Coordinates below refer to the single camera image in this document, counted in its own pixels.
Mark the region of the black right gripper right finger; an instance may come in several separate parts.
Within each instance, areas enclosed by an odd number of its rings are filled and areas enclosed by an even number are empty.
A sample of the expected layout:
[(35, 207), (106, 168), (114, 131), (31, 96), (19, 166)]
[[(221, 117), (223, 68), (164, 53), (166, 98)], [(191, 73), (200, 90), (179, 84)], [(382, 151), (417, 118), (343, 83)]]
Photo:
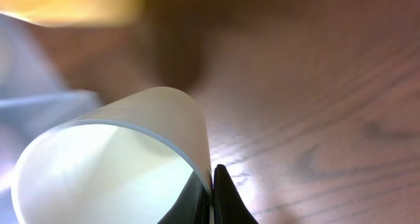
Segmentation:
[(214, 172), (213, 210), (215, 224), (258, 224), (243, 203), (228, 170), (221, 164)]

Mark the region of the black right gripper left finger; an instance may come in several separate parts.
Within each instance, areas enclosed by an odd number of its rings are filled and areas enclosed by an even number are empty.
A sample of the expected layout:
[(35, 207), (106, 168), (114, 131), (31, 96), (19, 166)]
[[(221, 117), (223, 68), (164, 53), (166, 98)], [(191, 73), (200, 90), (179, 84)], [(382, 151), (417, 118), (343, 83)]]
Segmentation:
[(206, 190), (193, 172), (173, 207), (158, 224), (208, 224), (209, 202)]

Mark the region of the cream cup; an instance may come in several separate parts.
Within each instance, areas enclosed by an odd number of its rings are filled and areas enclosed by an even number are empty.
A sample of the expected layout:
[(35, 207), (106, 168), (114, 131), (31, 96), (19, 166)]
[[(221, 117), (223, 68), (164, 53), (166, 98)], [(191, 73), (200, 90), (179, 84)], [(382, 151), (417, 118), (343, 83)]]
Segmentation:
[(212, 196), (205, 119), (196, 102), (154, 87), (34, 139), (11, 184), (19, 223), (158, 223), (195, 173)]

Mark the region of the clear plastic storage bin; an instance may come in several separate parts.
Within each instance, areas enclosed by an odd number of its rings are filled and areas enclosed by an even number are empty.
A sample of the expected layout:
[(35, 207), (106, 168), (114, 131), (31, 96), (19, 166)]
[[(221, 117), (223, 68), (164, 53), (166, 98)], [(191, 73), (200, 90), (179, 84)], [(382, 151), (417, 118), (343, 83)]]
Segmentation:
[(10, 185), (22, 151), (43, 132), (100, 107), (72, 90), (19, 21), (1, 17), (1, 222), (16, 223)]

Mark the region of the yellow cup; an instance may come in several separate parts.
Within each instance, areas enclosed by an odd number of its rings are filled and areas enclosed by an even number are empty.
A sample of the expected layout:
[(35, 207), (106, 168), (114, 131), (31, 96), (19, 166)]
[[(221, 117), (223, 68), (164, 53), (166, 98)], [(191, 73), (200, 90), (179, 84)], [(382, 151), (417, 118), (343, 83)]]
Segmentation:
[(122, 26), (145, 0), (1, 0), (1, 14), (38, 26)]

